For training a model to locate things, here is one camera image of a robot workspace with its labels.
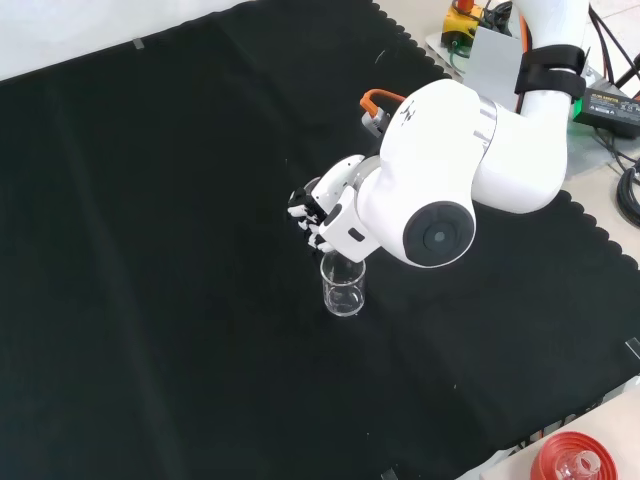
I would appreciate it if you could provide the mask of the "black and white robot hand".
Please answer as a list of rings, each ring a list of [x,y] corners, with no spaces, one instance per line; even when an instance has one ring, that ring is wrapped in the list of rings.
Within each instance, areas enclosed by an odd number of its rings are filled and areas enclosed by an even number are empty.
[[[311,248],[322,253],[334,250],[320,235],[319,228],[338,203],[345,187],[353,183],[355,170],[363,160],[363,155],[343,158],[323,176],[291,193],[287,214],[297,222]]]

